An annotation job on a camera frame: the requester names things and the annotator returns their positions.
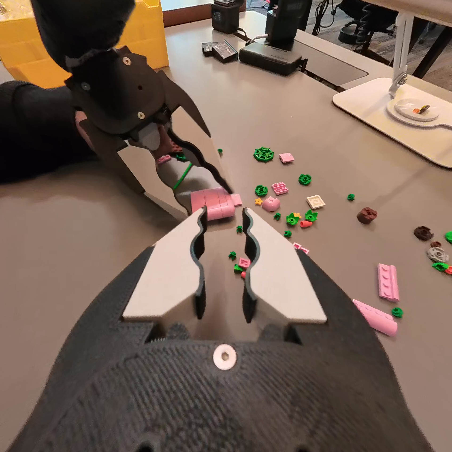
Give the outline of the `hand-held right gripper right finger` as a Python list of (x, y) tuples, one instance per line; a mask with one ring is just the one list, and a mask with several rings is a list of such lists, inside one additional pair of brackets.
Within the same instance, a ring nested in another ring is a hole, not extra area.
[(327, 316), (293, 244), (251, 208), (242, 210), (246, 268), (242, 309), (248, 324), (325, 324)]

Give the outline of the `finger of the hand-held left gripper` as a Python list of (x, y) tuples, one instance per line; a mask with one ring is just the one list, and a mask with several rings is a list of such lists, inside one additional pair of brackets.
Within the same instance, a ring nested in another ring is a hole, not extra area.
[(141, 185), (143, 193), (148, 199), (172, 217), (188, 217), (190, 215), (187, 208), (176, 200), (173, 189), (159, 177), (156, 161), (150, 150), (129, 145), (120, 150), (118, 156)]
[(168, 135), (187, 151), (187, 157), (195, 166), (208, 170), (229, 194), (234, 192), (229, 173), (222, 164), (209, 131), (205, 131), (182, 106), (172, 112)]

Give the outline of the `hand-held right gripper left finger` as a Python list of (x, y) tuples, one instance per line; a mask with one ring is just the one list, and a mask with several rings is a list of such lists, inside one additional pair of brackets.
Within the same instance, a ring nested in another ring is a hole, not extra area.
[(155, 321), (164, 331), (175, 323), (196, 331), (206, 308), (206, 206), (158, 240), (123, 312), (125, 321)]

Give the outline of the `pink square brick base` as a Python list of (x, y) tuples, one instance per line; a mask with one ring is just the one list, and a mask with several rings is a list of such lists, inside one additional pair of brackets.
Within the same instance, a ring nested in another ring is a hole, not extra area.
[(234, 216), (232, 195), (222, 187), (193, 191), (190, 194), (192, 213), (206, 207), (207, 220), (219, 220)]

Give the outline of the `person's left hand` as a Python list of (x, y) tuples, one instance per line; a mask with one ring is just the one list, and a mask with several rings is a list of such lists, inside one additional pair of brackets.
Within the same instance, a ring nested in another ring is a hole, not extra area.
[(85, 142), (88, 144), (91, 150), (93, 149), (93, 144), (87, 134), (87, 132), (84, 130), (84, 128), (81, 126), (81, 123), (87, 119), (86, 114), (83, 111), (76, 111), (75, 113), (75, 122), (76, 122), (76, 128), (79, 132), (79, 134), (82, 136), (82, 138), (85, 140)]

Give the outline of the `green flexible bar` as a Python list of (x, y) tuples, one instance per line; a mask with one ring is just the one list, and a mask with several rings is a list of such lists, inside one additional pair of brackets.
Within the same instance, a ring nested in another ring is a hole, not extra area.
[(180, 184), (182, 184), (185, 180), (185, 178), (187, 177), (188, 173), (190, 172), (191, 168), (192, 168), (193, 164), (189, 163), (188, 166), (186, 167), (185, 171), (182, 173), (182, 175), (180, 176), (180, 178), (177, 180), (177, 182), (175, 183), (175, 185), (173, 186), (173, 191), (177, 190), (178, 187), (180, 186)]

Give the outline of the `yellow plastic bin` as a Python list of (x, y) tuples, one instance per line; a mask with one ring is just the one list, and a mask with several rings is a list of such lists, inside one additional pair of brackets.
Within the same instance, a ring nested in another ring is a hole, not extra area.
[[(153, 69), (169, 65), (163, 13), (159, 1), (136, 1), (117, 48), (144, 55)], [(70, 74), (48, 55), (35, 18), (0, 22), (0, 59), (16, 80), (43, 88), (64, 85)]]

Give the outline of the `small black flat device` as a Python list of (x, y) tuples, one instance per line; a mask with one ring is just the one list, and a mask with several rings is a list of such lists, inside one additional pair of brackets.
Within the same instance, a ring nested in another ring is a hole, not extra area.
[(213, 57), (224, 64), (239, 59), (237, 50), (226, 40), (223, 42), (203, 42), (201, 48), (205, 57)]

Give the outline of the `pink half cylinder brick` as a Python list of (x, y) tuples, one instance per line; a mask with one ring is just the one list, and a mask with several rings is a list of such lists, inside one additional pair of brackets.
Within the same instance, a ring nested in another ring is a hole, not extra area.
[(358, 300), (352, 299), (354, 305), (368, 324), (376, 331), (379, 331), (387, 336), (394, 337), (398, 331), (398, 324), (393, 320), (393, 317), (376, 308), (373, 308)]

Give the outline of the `pink long studded plate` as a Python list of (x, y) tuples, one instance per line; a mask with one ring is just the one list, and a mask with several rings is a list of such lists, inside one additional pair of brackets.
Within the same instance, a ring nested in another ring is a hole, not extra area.
[(379, 263), (377, 266), (377, 282), (380, 298), (395, 303), (400, 301), (396, 266)]

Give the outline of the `black flat dock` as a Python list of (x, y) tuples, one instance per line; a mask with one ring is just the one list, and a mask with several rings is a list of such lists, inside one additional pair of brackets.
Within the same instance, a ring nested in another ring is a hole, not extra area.
[(277, 46), (253, 42), (240, 49), (239, 60), (281, 76), (289, 76), (299, 69), (304, 71), (308, 62), (301, 43), (297, 41)]

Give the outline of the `clear plastic bags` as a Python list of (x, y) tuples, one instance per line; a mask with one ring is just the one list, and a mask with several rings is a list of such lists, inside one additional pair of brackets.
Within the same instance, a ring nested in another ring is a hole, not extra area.
[(1, 0), (0, 21), (33, 19), (33, 9), (29, 0)]

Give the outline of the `black upright device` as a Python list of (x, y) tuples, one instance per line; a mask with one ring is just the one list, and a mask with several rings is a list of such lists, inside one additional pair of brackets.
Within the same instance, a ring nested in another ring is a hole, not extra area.
[(271, 0), (267, 11), (266, 44), (290, 49), (298, 30), (305, 31), (311, 0)]

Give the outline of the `white book stand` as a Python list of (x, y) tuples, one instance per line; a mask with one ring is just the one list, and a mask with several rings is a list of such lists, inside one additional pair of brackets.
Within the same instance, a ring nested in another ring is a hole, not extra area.
[[(392, 78), (377, 78), (336, 94), (336, 107), (427, 160), (452, 167), (452, 104), (408, 84), (407, 57), (414, 17), (451, 26), (451, 1), (372, 1), (397, 10)], [(415, 108), (430, 105), (424, 114)]]

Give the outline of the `black office chair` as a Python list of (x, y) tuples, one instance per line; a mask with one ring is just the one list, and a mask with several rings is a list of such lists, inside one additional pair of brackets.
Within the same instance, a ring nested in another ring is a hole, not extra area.
[(338, 8), (352, 19), (342, 27), (339, 40), (352, 45), (370, 42), (376, 32), (392, 34), (390, 28), (398, 15), (391, 9), (360, 0), (344, 0)]

